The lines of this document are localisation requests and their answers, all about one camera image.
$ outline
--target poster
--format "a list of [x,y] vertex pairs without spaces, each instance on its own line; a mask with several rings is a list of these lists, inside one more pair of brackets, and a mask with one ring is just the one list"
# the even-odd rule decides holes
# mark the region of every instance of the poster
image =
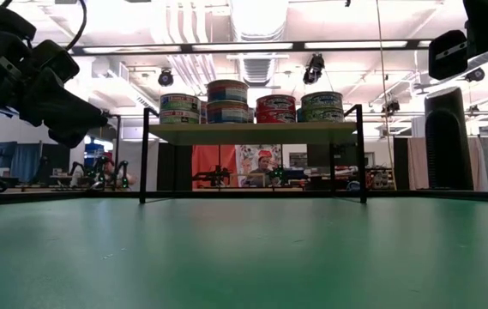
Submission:
[[[256,173],[259,159],[269,158],[268,171],[281,165],[281,145],[236,145],[238,174]],[[238,186],[244,186],[246,176],[238,176]]]

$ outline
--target green floor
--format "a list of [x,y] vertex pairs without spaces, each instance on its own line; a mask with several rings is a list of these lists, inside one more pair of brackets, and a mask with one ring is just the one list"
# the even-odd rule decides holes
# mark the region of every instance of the green floor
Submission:
[[488,203],[0,206],[0,308],[488,308]]

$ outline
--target black speaker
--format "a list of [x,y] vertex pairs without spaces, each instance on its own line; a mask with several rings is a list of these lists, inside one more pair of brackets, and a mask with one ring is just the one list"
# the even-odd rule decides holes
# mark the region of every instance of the black speaker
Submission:
[[467,125],[460,88],[425,99],[426,157],[431,189],[473,190]]

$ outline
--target ceiling duct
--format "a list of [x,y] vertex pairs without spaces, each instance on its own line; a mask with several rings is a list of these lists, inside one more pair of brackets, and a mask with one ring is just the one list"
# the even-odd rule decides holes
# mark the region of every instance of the ceiling duct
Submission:
[[[231,22],[236,42],[272,42],[283,39],[288,0],[231,0]],[[265,59],[239,59],[244,81],[250,86],[266,86],[274,74],[274,53],[260,53]]]

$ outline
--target red hat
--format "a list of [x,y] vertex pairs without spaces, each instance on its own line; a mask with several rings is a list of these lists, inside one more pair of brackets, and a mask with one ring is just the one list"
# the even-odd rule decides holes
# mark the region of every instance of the red hat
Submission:
[[261,151],[259,151],[259,157],[260,158],[261,157],[265,157],[265,156],[271,158],[272,157],[272,153],[270,151],[268,151],[268,150],[261,150]]

